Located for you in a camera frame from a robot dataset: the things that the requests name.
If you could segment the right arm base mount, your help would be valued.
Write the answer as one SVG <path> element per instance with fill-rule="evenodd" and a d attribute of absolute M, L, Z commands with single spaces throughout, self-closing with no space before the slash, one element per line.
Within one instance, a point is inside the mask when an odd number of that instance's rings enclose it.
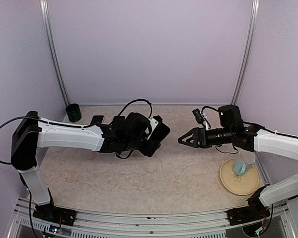
<path fill-rule="evenodd" d="M 231 226 L 257 221 L 271 215 L 269 208 L 259 200 L 250 201 L 244 207 L 229 209 L 226 213 Z"/>

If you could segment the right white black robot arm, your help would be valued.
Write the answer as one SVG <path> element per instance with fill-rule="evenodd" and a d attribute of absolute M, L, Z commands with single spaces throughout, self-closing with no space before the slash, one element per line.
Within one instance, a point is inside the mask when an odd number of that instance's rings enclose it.
<path fill-rule="evenodd" d="M 220 128 L 209 129 L 203 110 L 192 111 L 198 124 L 178 138 L 178 143 L 193 148 L 211 148 L 232 144 L 249 152 L 264 152 L 298 161 L 298 136 L 279 133 L 266 127 L 243 121 L 238 106 L 225 105 L 216 109 Z M 298 196 L 298 173 L 276 184 L 258 189 L 249 199 L 244 216 L 255 220 L 268 207 L 281 200 Z"/>

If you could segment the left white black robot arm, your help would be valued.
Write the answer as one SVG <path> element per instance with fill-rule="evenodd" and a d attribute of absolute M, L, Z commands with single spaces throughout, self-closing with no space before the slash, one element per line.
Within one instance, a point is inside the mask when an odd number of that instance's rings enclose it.
<path fill-rule="evenodd" d="M 147 118 L 140 113 L 115 116 L 103 124 L 103 117 L 94 117 L 91 124 L 63 123 L 38 117 L 30 111 L 12 136 L 11 163 L 18 170 L 32 194 L 35 204 L 48 220 L 56 220 L 59 208 L 44 185 L 37 164 L 37 148 L 65 147 L 99 153 L 114 153 L 122 159 L 134 151 L 152 157 L 170 133 L 160 116 Z"/>

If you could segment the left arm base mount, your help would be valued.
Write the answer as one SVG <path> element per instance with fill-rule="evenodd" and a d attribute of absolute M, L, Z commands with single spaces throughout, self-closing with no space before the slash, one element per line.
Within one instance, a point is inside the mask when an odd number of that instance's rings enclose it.
<path fill-rule="evenodd" d="M 52 203 L 36 205 L 33 212 L 35 218 L 71 227 L 74 225 L 76 214 L 75 210 L 57 207 Z"/>

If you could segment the black phone purple edge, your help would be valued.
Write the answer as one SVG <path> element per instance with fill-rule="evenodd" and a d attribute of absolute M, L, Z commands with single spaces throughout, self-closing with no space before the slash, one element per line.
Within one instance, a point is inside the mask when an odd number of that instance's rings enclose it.
<path fill-rule="evenodd" d="M 112 126 L 121 126 L 125 121 L 124 116 L 114 116 L 113 120 L 111 121 Z"/>

